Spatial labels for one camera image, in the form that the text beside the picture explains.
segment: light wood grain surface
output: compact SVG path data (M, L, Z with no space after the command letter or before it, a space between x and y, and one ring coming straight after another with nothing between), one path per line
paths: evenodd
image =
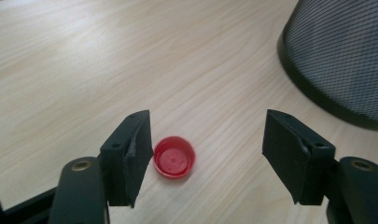
M297 0L0 1L0 201L57 185L97 156L129 114L149 109L153 146L180 135L197 153L172 181L151 162L136 207L112 223L327 223L294 205L261 155L268 108L300 119L336 159L378 163L378 132L334 118L290 82L276 40Z

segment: plastic cap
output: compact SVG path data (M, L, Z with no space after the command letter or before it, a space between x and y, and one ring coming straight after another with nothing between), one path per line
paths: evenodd
M191 144L178 136L162 139L154 149L156 170L171 179L187 175L194 162L195 153Z

